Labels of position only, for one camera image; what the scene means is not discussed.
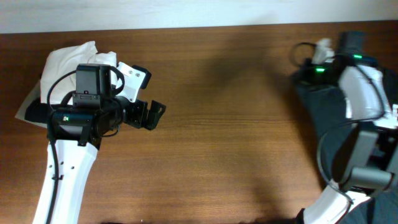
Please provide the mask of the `dark green Nike t-shirt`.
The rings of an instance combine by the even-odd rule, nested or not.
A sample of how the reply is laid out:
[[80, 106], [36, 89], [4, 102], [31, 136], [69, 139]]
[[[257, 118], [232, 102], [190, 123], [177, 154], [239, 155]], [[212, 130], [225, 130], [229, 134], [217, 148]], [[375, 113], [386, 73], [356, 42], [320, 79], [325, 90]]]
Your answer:
[[[292, 82], [301, 104], [309, 113], [317, 138], [331, 127], [346, 121], [346, 102], [342, 91], [335, 86], [301, 85]], [[348, 137], [350, 128], [345, 126], [328, 133], [322, 146], [321, 161], [328, 178], [335, 154]], [[397, 189], [381, 193], [376, 198], [354, 208], [341, 223], [397, 223]]]

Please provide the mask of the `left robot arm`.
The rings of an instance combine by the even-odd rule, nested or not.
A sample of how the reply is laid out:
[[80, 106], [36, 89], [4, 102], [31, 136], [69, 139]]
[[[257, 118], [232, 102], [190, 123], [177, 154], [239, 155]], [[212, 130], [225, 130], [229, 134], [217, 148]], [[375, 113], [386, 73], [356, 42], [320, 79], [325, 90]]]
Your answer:
[[81, 63], [72, 73], [75, 90], [49, 107], [47, 168], [34, 223], [77, 223], [102, 139], [117, 135], [123, 123], [151, 131], [166, 110], [137, 99], [152, 76], [140, 66]]

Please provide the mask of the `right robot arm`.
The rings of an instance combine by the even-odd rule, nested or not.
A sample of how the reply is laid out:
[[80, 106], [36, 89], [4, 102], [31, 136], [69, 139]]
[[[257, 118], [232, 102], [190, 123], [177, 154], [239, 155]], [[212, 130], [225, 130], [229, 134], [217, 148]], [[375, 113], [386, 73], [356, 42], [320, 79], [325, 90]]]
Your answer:
[[291, 81], [318, 138], [316, 163], [325, 182], [296, 223], [341, 223], [397, 189], [397, 76], [363, 51], [364, 34], [342, 32], [312, 45]]

